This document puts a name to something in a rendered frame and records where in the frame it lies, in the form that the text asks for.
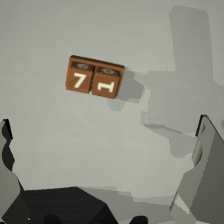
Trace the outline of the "brown number cube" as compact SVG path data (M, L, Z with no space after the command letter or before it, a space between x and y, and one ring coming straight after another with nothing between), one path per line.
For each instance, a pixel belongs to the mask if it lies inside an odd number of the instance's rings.
M66 89L89 94L94 71L95 65L73 62L69 67Z
M119 82L120 72L118 70L98 66L91 94L115 99Z

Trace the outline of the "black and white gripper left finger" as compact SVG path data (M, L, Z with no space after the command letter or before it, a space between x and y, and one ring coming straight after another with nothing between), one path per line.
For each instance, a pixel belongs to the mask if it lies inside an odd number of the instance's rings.
M0 122L0 224L30 224L32 206L12 172L15 162L9 147L12 139L9 120L3 119Z

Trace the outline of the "orange wooden tray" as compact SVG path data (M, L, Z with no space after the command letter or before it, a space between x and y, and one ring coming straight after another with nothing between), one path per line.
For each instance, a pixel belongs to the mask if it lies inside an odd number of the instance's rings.
M86 58L86 57L81 57L81 56L76 56L76 55L71 55L70 58L69 58L67 76L68 76L69 67L72 65L73 62L80 62L80 63L90 64L90 65L95 65L95 71L94 71L92 86L91 86L91 89L90 89L91 92L92 92L94 78L95 78L95 74L96 74L96 70L97 70L98 66L118 70L120 72L120 76L121 76L121 80L120 80L118 90L117 90L117 94L116 94L116 97L118 96L118 92L119 92L119 89L120 89L121 81L122 81L124 70L125 70L125 67L123 65L110 63L110 62L106 62L106 61L101 61L101 60L96 60L96 59L91 59L91 58Z

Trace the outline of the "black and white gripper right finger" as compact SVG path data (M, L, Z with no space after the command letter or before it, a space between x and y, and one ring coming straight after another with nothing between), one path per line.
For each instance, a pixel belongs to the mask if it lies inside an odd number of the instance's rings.
M183 175L170 214L175 224L224 224L224 141L207 115L195 136L194 168Z

